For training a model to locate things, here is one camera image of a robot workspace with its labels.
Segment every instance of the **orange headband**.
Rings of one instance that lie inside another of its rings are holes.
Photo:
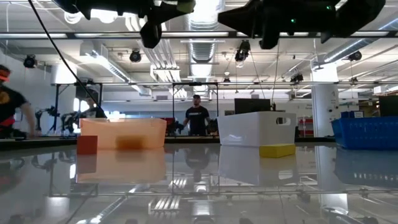
[[[0,80],[8,82],[9,81],[9,78],[8,78],[9,75],[10,75],[9,72],[4,71],[4,70],[0,70]]]

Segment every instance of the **person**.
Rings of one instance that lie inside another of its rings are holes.
[[[184,127],[190,123],[190,135],[206,135],[206,124],[210,122],[209,111],[206,108],[200,106],[201,100],[199,95],[193,96],[193,106],[185,113]]]
[[[81,118],[107,118],[104,111],[95,106],[95,102],[91,97],[86,98],[88,104],[88,110],[81,113]]]
[[[35,116],[29,102],[19,92],[4,85],[4,82],[9,81],[10,74],[7,67],[0,65],[0,136],[9,137],[5,133],[12,128],[16,109],[20,108],[29,125],[29,137],[34,137]]]

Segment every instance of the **table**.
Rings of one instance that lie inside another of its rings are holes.
[[[82,157],[75,147],[0,152],[0,223],[398,220],[398,152],[300,143],[294,156],[262,159],[247,147],[166,144]]]

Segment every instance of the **computer monitor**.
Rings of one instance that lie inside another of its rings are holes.
[[[380,96],[380,116],[398,116],[398,96]]]
[[[271,101],[267,99],[235,99],[235,114],[270,110]]]

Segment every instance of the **black t-shirt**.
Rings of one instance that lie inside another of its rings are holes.
[[[98,107],[88,109],[81,113],[81,118],[106,118],[104,111],[99,109]]]
[[[26,99],[17,91],[6,86],[0,86],[0,122],[15,115],[16,108],[20,108]]]
[[[209,117],[209,111],[206,108],[202,106],[191,107],[185,113],[185,117],[190,121],[191,134],[206,134],[205,118]]]

